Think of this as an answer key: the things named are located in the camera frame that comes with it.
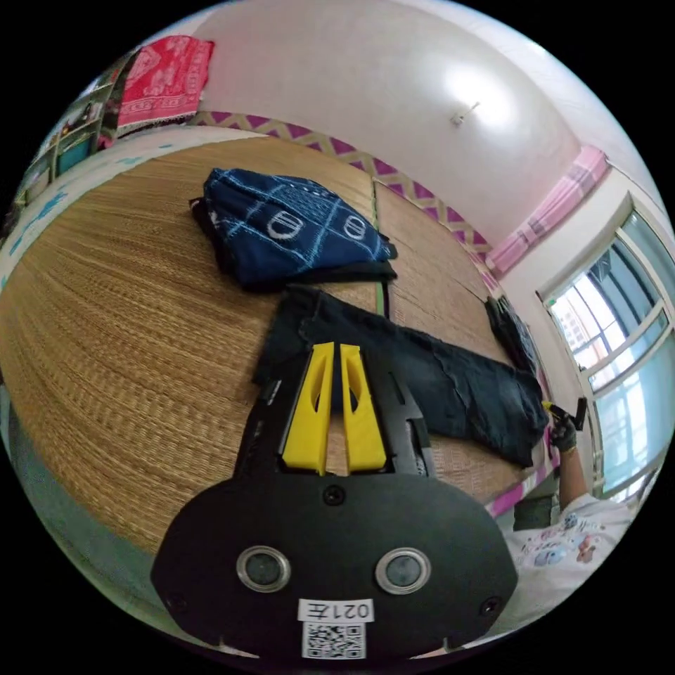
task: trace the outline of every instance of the yellow gripper fingers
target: yellow gripper fingers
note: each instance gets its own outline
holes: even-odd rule
[[[326,473],[334,357],[335,343],[314,345],[283,449],[290,469]]]
[[[361,360],[361,350],[353,345],[340,345],[340,366],[349,473],[383,469],[387,455]],[[353,410],[350,393],[356,399]]]

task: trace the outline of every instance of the screw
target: screw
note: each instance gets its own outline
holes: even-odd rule
[[[167,597],[168,606],[175,612],[183,614],[188,609],[187,600],[180,593],[170,593]]]
[[[345,501],[345,491],[339,485],[329,485],[323,491],[323,500],[329,506],[339,506]]]
[[[480,614],[483,617],[486,617],[490,614],[494,614],[501,607],[501,598],[488,598],[480,606]]]

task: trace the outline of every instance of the tatami mat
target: tatami mat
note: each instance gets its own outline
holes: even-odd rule
[[[317,180],[372,217],[369,176],[311,149],[191,148],[69,206],[0,296],[2,372],[37,451],[98,520],[149,551],[187,500],[231,475],[278,301],[220,275],[188,211],[212,167],[234,166]],[[375,311],[372,283],[326,290]]]
[[[490,330],[483,302],[488,290],[475,265],[451,232],[383,185],[375,186],[380,230],[399,251],[399,277],[390,287],[390,316],[490,359],[509,363]],[[483,446],[443,437],[432,439],[439,476],[483,502],[521,482],[520,470]],[[535,468],[543,445],[533,450]]]

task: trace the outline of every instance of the window frame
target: window frame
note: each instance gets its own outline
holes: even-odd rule
[[[652,211],[632,192],[626,192],[618,208],[609,219],[607,226],[595,239],[593,244],[590,245],[586,251],[582,252],[582,254],[575,261],[566,266],[560,274],[558,274],[554,279],[552,279],[548,284],[540,289],[538,294],[541,298],[542,305],[544,306],[546,313],[548,314],[550,320],[552,320],[552,322],[555,324],[555,333],[558,335],[571,362],[574,364],[574,372],[577,380],[579,381],[579,384],[581,385],[583,395],[591,404],[588,407],[587,418],[593,447],[592,492],[594,496],[600,497],[602,499],[608,499],[611,496],[618,494],[621,490],[626,489],[633,482],[639,480],[645,473],[654,471],[656,468],[658,468],[663,462],[669,447],[669,444],[667,444],[667,446],[663,448],[654,459],[648,462],[648,464],[640,469],[640,471],[638,471],[635,475],[631,476],[629,479],[626,479],[620,485],[611,488],[611,490],[604,491],[604,448],[602,432],[600,430],[600,419],[598,417],[596,408],[596,400],[609,393],[612,389],[619,387],[625,380],[631,377],[646,361],[648,361],[648,359],[650,359],[658,351],[658,349],[665,343],[668,337],[675,332],[675,298],[670,298],[664,284],[659,279],[659,276],[656,274],[652,264],[649,262],[637,244],[635,244],[631,237],[622,229],[632,212],[636,212],[637,215],[643,221],[645,221],[652,232],[657,236],[657,239],[661,242],[661,244],[663,244],[665,250],[668,252],[671,259],[675,263],[675,241],[673,241],[672,236],[669,235],[665,227],[663,227],[661,224],[661,218],[655,216]],[[594,264],[594,262],[603,255],[603,253],[609,250],[612,243],[616,239],[622,241],[629,251],[635,256],[638,263],[642,266],[643,270],[647,273],[648,277],[656,287],[660,298],[652,310],[650,310],[650,313],[641,321],[640,326],[634,332],[627,335],[626,340],[621,344],[620,347],[613,351],[608,350],[607,356],[601,359],[595,366],[593,366],[593,368],[581,370],[575,358],[576,350],[572,350],[569,343],[565,339],[565,336],[561,331],[560,322],[553,314],[550,302],[551,300],[557,299],[559,296],[561,296],[566,289],[570,288],[570,286],[573,286],[574,279],[587,271]],[[601,368],[614,361],[626,349],[634,345],[635,342],[657,319],[661,311],[663,311],[666,316],[667,325],[655,343],[645,352],[645,354],[637,359],[635,363],[627,368],[621,375],[614,378],[604,387],[601,387],[597,391],[593,391],[589,378],[599,372]],[[600,330],[600,336],[603,336],[604,342],[604,332],[602,330]]]

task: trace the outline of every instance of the black glove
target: black glove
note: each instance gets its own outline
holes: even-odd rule
[[[551,430],[551,444],[558,448],[560,454],[565,454],[577,447],[577,429],[569,415],[555,421]]]

